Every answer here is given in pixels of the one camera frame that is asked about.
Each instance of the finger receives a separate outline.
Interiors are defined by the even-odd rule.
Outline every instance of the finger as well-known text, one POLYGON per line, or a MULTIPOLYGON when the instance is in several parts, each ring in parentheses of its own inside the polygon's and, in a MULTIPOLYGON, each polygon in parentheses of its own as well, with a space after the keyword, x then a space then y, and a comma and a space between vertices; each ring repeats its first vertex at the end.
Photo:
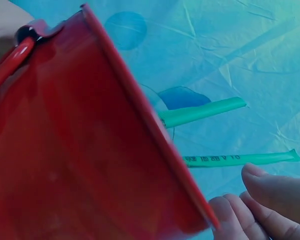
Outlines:
POLYGON ((33 17, 8 0, 0 0, 0 38, 12 39, 15 32, 33 17))
POLYGON ((242 179, 253 199, 300 224, 300 178, 273 176, 247 164, 242 179))
POLYGON ((248 192, 244 192, 240 197, 272 239, 300 240, 299 223, 262 206, 248 192))
POLYGON ((226 198, 215 197, 209 204, 220 222, 220 229, 213 231, 214 240, 249 240, 226 198))
POLYGON ((245 203, 236 195, 224 196, 230 203, 243 231, 249 239, 268 240, 263 228, 256 222, 255 217, 245 203))

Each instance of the blue plastic sheet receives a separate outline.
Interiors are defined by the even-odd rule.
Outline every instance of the blue plastic sheet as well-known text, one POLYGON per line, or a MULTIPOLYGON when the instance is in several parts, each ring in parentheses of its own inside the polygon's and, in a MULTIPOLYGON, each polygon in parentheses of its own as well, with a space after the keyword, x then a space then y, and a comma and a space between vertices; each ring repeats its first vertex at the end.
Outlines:
MULTIPOLYGON (((14 0, 50 25, 80 0, 14 0)), ((158 111, 231 97, 248 107, 169 130, 182 155, 300 155, 300 0, 88 0, 158 111)), ((300 177, 300 162, 263 167, 300 177)), ((191 170, 211 199, 244 191, 241 167, 191 170)), ((212 239, 206 231, 194 239, 212 239)))

